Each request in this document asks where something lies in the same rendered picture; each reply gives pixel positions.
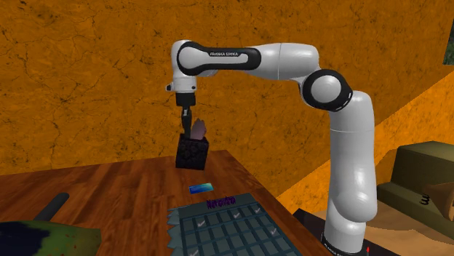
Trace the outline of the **black patterned tissue box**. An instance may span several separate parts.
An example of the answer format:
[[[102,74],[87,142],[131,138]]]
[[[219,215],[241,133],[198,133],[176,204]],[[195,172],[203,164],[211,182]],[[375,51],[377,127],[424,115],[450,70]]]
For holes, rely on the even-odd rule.
[[[190,137],[180,134],[175,157],[177,168],[204,170],[210,146],[205,137],[206,132],[204,121],[197,119],[192,126]]]

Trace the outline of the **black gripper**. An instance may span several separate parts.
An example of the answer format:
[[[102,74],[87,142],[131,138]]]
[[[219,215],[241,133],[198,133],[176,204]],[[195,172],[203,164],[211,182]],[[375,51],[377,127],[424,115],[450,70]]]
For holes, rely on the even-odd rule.
[[[175,99],[177,106],[182,107],[181,111],[181,121],[182,126],[184,129],[185,137],[191,136],[191,121],[192,121],[192,113],[191,113],[191,106],[196,105],[196,97],[195,94],[192,93],[175,93]]]

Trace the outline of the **brown wooden table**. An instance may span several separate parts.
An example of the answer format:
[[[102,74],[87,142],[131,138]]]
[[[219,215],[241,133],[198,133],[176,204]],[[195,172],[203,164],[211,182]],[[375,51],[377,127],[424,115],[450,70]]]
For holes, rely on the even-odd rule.
[[[211,183],[213,190],[190,194]],[[0,176],[0,221],[34,218],[58,193],[69,199],[53,221],[99,228],[97,256],[170,256],[167,211],[251,193],[303,256],[327,250],[228,151],[211,151],[203,171],[172,156]]]

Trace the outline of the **green and dark blue object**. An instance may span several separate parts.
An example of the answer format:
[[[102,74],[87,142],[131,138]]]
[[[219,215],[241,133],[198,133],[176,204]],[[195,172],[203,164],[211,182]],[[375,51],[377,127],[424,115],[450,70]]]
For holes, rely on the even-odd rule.
[[[99,228],[40,220],[0,222],[0,256],[96,256]]]

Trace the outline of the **blue card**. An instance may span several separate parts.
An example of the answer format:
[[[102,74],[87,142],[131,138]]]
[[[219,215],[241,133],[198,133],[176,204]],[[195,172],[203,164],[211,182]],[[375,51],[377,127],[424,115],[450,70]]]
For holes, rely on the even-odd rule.
[[[212,191],[213,187],[211,183],[203,183],[198,185],[191,185],[189,187],[190,194],[203,193],[207,191]]]

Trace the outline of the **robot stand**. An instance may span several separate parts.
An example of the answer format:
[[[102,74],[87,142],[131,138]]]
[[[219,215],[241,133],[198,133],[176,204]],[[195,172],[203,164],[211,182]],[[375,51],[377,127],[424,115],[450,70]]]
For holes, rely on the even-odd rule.
[[[359,252],[343,252],[331,245],[324,237],[323,230],[325,220],[302,209],[297,209],[292,215],[317,237],[322,245],[334,256],[400,256],[367,239],[363,240],[362,249]]]

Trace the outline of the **teal grid calendar pad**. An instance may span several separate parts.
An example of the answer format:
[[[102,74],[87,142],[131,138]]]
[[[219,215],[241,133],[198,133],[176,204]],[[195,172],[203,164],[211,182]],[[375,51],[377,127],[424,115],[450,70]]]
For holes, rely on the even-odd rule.
[[[171,256],[303,256],[249,194],[169,210]]]

